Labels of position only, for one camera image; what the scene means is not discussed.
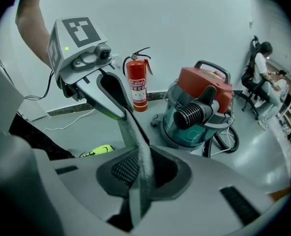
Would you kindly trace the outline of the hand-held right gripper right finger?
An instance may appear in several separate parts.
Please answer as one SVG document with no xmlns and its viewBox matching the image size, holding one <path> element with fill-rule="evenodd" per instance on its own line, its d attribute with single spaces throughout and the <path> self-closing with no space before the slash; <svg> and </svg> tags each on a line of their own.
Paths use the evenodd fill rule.
<svg viewBox="0 0 291 236">
<path fill-rule="evenodd" d="M 256 235 L 273 200 L 216 160 L 150 146 L 157 187 L 137 236 Z"/>
</svg>

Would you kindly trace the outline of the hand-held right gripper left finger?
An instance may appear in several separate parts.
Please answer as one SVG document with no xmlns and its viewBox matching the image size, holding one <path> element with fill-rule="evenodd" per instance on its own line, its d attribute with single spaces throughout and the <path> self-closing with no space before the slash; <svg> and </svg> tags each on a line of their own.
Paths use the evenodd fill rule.
<svg viewBox="0 0 291 236">
<path fill-rule="evenodd" d="M 130 223 L 129 189 L 138 172 L 138 149 L 51 161 L 67 190 L 89 211 L 109 223 Z"/>
</svg>

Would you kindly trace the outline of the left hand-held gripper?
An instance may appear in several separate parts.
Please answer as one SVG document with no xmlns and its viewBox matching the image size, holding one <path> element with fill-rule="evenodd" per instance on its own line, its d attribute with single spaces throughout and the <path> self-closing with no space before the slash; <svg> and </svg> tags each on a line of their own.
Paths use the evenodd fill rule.
<svg viewBox="0 0 291 236">
<path fill-rule="evenodd" d="M 48 44 L 51 69 L 66 98 L 85 97 L 104 115 L 125 120 L 126 111 L 133 113 L 131 90 L 119 69 L 101 68 L 113 59 L 107 41 L 91 17 L 59 18 Z"/>
</svg>

